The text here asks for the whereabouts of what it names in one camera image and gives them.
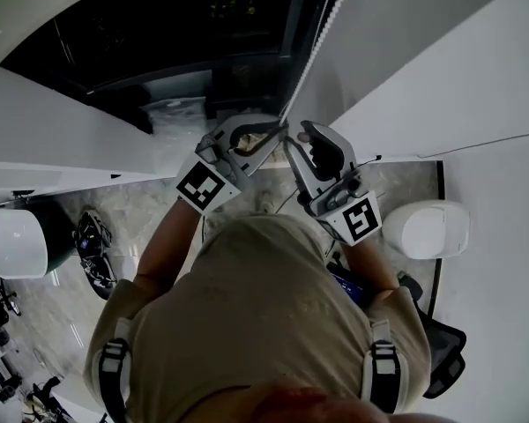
blue object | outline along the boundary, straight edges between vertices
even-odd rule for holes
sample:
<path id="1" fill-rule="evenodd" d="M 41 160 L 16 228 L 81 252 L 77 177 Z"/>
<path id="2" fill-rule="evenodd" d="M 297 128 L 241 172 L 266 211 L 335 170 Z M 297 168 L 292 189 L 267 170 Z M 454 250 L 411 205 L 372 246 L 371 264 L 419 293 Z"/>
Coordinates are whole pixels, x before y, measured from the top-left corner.
<path id="1" fill-rule="evenodd" d="M 362 296 L 362 288 L 356 286 L 353 282 L 349 282 L 348 280 L 340 278 L 337 274 L 332 273 L 332 276 L 337 279 L 341 288 L 346 291 L 346 294 L 349 295 L 353 302 L 356 305 L 359 305 L 359 301 L 361 300 Z"/>

black strap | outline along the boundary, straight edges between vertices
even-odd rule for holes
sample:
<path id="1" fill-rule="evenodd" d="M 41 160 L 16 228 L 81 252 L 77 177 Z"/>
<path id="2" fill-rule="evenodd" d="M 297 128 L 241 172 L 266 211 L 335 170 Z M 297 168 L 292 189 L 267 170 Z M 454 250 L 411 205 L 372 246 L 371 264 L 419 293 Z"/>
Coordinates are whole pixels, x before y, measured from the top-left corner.
<path id="1" fill-rule="evenodd" d="M 127 342 L 122 338 L 114 338 L 104 345 L 98 366 L 100 394 L 106 411 L 114 423 L 126 423 L 120 378 L 127 352 Z"/>
<path id="2" fill-rule="evenodd" d="M 380 353 L 382 350 L 391 353 Z M 399 359 L 396 354 L 396 347 L 384 340 L 376 341 L 370 347 L 372 354 L 372 387 L 370 389 L 370 402 L 377 405 L 386 413 L 394 413 L 398 405 L 399 384 L 401 380 L 401 369 Z M 378 373 L 376 367 L 377 360 L 393 360 L 394 373 L 383 375 Z"/>

black wire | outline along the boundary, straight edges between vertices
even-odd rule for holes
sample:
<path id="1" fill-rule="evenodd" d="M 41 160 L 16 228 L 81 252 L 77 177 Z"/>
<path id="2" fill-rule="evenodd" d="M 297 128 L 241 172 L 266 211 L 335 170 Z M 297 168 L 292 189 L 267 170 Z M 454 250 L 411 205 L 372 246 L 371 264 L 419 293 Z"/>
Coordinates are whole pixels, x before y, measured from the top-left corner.
<path id="1" fill-rule="evenodd" d="M 366 162 L 362 163 L 361 165 L 359 165 L 357 167 L 368 165 L 369 163 L 372 163 L 373 161 L 380 161 L 381 159 L 382 159 L 382 155 L 377 155 L 376 158 L 374 158 L 372 160 L 369 160 L 369 161 L 366 161 Z"/>
<path id="2" fill-rule="evenodd" d="M 292 196 L 293 196 L 294 194 L 296 194 L 296 191 L 297 191 L 297 190 L 298 190 L 298 189 L 296 188 L 296 189 L 294 190 L 294 192 L 293 192 L 290 196 L 287 197 L 287 199 L 282 203 L 282 205 L 279 207 L 279 209 L 278 209 L 277 211 L 274 212 L 274 214 L 278 214 L 278 212 L 282 209 L 282 207 L 283 207 L 284 205 L 286 205 L 286 203 L 292 198 Z"/>
<path id="3" fill-rule="evenodd" d="M 458 151 L 464 151 L 465 149 L 472 149 L 473 147 L 481 147 L 483 145 L 494 145 L 495 143 L 502 143 L 503 141 L 511 141 L 512 139 L 519 139 L 521 137 L 529 137 L 529 133 L 524 135 L 516 135 L 514 137 L 502 137 L 500 139 L 495 139 L 494 141 L 486 141 L 484 143 L 478 143 L 477 145 L 466 145 L 464 147 L 458 147 L 457 149 L 452 149 L 450 151 L 432 153 L 431 155 L 417 155 L 418 159 L 430 159 L 432 157 L 438 157 L 439 155 L 445 155 L 445 153 L 453 153 Z"/>
<path id="4" fill-rule="evenodd" d="M 327 249 L 327 251 L 325 252 L 325 256 L 326 257 L 328 257 L 331 254 L 331 252 L 333 251 L 333 248 L 335 248 L 335 242 L 336 241 L 333 239 L 331 247 L 329 249 Z"/>

white wall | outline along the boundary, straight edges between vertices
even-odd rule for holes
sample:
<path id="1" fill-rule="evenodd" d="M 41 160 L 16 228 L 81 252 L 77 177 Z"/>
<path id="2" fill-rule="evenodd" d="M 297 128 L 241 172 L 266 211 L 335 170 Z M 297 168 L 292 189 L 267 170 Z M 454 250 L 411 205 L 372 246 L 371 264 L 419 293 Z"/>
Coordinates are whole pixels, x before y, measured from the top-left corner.
<path id="1" fill-rule="evenodd" d="M 152 148 L 128 123 L 0 68 L 0 168 L 152 174 Z"/>
<path id="2" fill-rule="evenodd" d="M 495 0 L 333 125 L 360 157 L 434 154 L 529 133 L 529 0 Z"/>
<path id="3" fill-rule="evenodd" d="M 421 409 L 463 423 L 529 423 L 529 138 L 445 158 L 447 197 L 471 212 L 443 261 L 436 319 L 467 335 L 466 371 Z"/>
<path id="4" fill-rule="evenodd" d="M 290 121 L 333 123 L 490 1 L 345 0 Z"/>
<path id="5" fill-rule="evenodd" d="M 59 183 L 62 175 L 60 171 L 0 169 L 0 190 L 54 187 Z"/>

marble floor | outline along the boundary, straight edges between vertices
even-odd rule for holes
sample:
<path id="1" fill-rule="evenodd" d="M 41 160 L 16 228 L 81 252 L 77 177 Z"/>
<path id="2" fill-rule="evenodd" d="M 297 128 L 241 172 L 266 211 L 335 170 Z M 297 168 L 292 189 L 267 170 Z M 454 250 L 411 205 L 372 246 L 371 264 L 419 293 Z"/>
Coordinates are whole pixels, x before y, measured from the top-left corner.
<path id="1" fill-rule="evenodd" d="M 410 202 L 437 198 L 436 164 L 433 162 L 383 163 L 362 167 L 362 178 L 378 196 L 382 216 Z M 325 251 L 331 238 L 296 202 L 294 177 L 290 169 L 264 169 L 254 175 L 254 189 L 228 202 L 205 222 L 209 234 L 237 212 L 252 212 L 255 202 L 269 192 L 274 208 L 283 203 L 280 213 L 301 218 L 320 237 Z M 132 278 L 146 244 L 164 214 L 175 201 L 172 179 L 138 182 L 113 187 L 89 189 L 56 197 L 76 223 L 85 208 L 96 209 L 114 234 L 108 255 L 116 274 Z M 433 283 L 435 263 L 414 261 L 382 242 L 374 235 L 390 258 L 396 271 L 407 271 L 421 284 L 424 295 L 421 307 L 427 308 Z M 186 273 L 202 245 L 202 224 L 190 248 L 183 272 Z M 22 316 L 11 315 L 6 329 L 11 335 L 7 354 L 10 362 L 27 382 L 42 382 L 51 375 L 81 372 L 86 348 L 104 301 L 88 285 L 78 256 L 56 270 L 56 276 L 37 280 L 9 281 L 19 297 Z"/>

